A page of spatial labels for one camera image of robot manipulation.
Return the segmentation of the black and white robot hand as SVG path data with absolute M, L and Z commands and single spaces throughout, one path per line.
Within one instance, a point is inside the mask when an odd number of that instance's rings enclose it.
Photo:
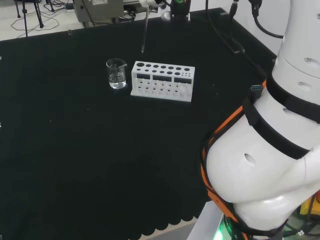
M 140 0 L 139 3 L 146 9 L 150 8 L 166 8 L 169 7 L 169 11 L 165 11 L 161 14 L 161 19 L 164 22 L 171 23 L 187 23 L 189 21 L 190 14 L 190 0 Z

